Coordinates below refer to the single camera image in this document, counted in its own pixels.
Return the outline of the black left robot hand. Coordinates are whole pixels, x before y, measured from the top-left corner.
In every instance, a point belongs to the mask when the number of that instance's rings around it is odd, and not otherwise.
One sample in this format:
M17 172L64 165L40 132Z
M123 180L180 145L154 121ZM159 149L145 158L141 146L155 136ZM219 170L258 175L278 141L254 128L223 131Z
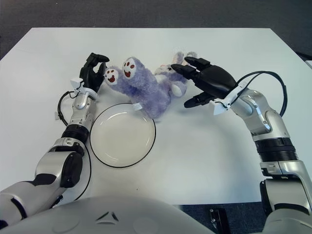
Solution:
M96 93L99 91L104 81L106 63L109 61L109 58L104 55L95 53L89 55L79 74L79 77L83 80L84 88L89 88Z

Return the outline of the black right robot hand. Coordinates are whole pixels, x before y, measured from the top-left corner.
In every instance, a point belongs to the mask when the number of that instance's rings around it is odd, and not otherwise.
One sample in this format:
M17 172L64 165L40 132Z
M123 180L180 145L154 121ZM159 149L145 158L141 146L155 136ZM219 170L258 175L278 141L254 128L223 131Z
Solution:
M185 57L187 65L172 64L171 68L202 92L184 103L185 108L206 105L217 98L224 99L235 87L236 81L223 68L212 65L203 58Z

